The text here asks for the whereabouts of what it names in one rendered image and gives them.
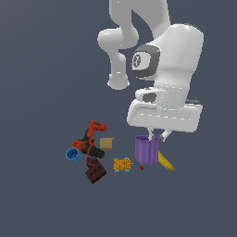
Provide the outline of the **blue cup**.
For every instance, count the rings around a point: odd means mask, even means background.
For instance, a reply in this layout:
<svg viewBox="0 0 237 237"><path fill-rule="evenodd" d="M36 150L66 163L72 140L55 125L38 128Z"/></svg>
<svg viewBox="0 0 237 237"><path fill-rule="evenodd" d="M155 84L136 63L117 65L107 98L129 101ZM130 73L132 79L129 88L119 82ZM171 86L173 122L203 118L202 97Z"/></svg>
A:
<svg viewBox="0 0 237 237"><path fill-rule="evenodd" d="M70 148L66 152L66 159L72 163L77 163L81 159L81 154L77 148Z"/></svg>

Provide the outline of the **orange yellow toy block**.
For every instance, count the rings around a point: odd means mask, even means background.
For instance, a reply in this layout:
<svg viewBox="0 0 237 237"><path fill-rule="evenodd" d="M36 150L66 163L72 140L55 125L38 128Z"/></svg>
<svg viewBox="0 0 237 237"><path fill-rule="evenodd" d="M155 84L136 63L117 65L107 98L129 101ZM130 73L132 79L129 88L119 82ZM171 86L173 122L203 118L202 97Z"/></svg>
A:
<svg viewBox="0 0 237 237"><path fill-rule="evenodd" d="M131 165L132 162L128 157L125 157L123 159L115 158L113 167L116 172L129 172L131 170Z"/></svg>

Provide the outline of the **tan wooden block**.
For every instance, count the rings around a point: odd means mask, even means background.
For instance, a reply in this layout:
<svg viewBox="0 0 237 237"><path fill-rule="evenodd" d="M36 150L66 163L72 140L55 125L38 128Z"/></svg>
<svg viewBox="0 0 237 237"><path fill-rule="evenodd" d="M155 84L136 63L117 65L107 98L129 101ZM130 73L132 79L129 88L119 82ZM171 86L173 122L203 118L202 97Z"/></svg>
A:
<svg viewBox="0 0 237 237"><path fill-rule="evenodd" d="M101 150L111 150L112 149L113 138L101 138L100 139L100 149Z"/></svg>

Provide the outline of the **dark purple plum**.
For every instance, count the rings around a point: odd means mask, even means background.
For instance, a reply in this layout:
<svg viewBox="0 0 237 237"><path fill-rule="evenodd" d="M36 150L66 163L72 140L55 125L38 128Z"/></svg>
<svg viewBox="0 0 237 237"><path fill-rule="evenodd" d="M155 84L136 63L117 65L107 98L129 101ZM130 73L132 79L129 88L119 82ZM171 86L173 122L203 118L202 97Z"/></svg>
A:
<svg viewBox="0 0 237 237"><path fill-rule="evenodd" d="M97 163L98 163L98 159L96 157L88 156L86 158L86 166L88 168L91 168L92 166L96 165Z"/></svg>

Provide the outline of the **purple cup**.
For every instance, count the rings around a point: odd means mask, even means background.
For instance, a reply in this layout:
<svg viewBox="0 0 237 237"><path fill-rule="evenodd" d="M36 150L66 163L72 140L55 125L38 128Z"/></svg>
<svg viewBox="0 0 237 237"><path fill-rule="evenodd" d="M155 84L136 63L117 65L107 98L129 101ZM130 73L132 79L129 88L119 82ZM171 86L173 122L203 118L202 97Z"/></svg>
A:
<svg viewBox="0 0 237 237"><path fill-rule="evenodd" d="M135 140L135 159L142 165L154 165L158 160L160 139L150 141L147 135L137 135Z"/></svg>

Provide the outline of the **dark red toy brick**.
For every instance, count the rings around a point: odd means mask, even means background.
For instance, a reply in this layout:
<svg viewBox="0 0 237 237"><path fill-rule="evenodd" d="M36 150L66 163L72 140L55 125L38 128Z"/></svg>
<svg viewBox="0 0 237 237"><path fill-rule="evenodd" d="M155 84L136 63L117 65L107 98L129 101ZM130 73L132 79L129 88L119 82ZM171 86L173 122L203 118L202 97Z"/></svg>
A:
<svg viewBox="0 0 237 237"><path fill-rule="evenodd" d="M89 168L86 172L85 172L87 178L89 179L89 181L91 183L96 183L97 181L99 181L103 176L106 175L106 170L103 167L103 165L98 162L97 164L95 164L94 166L92 166L91 168Z"/></svg>

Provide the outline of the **orange black power drill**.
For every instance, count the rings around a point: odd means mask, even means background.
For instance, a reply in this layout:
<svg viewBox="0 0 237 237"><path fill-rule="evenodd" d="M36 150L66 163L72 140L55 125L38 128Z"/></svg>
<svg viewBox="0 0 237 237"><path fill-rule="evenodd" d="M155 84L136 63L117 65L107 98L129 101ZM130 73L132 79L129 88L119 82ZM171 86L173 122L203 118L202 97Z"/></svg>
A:
<svg viewBox="0 0 237 237"><path fill-rule="evenodd" d="M103 158L105 156L105 152L100 148L96 148L94 146L93 136L95 131L105 131L105 130L106 130L105 123L100 123L91 120L89 122L89 128L85 132L84 137L82 139L74 141L71 147L77 148L81 153L85 155Z"/></svg>

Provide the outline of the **yellow banana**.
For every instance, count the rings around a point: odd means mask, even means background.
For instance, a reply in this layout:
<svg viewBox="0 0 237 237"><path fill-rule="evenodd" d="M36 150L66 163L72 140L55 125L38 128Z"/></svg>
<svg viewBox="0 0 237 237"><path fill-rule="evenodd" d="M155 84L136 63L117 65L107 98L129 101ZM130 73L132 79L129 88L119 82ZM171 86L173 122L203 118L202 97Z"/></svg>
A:
<svg viewBox="0 0 237 237"><path fill-rule="evenodd" d="M165 157L161 154L158 153L158 162L166 169L173 171L174 167L171 165L169 161L165 159Z"/></svg>

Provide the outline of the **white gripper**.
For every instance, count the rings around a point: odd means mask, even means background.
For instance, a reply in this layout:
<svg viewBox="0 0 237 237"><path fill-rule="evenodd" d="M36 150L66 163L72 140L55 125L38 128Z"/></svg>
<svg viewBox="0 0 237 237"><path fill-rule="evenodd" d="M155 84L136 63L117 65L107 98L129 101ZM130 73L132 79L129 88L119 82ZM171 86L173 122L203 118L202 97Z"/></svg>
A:
<svg viewBox="0 0 237 237"><path fill-rule="evenodd" d="M154 129L164 130L159 138L165 142L171 131L194 132L197 129L203 106L195 101L186 101L183 107L164 108L157 104L131 102L127 122L130 126L144 127L148 130L148 140L154 141Z"/></svg>

